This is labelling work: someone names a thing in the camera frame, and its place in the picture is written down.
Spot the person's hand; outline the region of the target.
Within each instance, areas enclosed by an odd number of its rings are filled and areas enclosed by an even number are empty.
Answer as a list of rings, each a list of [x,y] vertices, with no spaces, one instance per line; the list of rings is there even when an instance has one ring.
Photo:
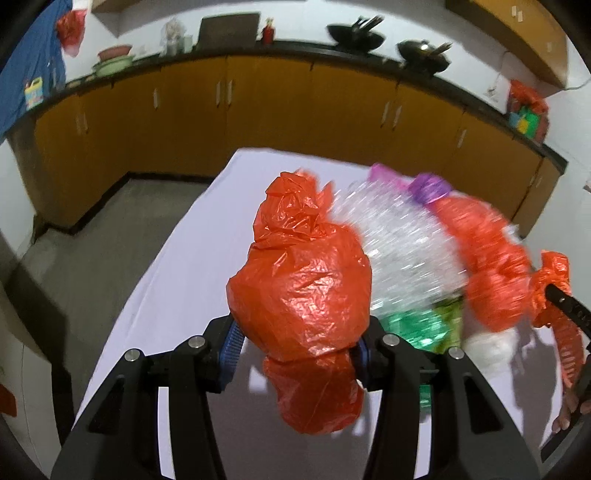
[[[584,377],[585,374],[581,373],[573,385],[564,391],[560,413],[552,423],[552,432],[554,434],[567,430],[575,413],[581,415],[590,413],[590,400],[581,400],[581,380]]]

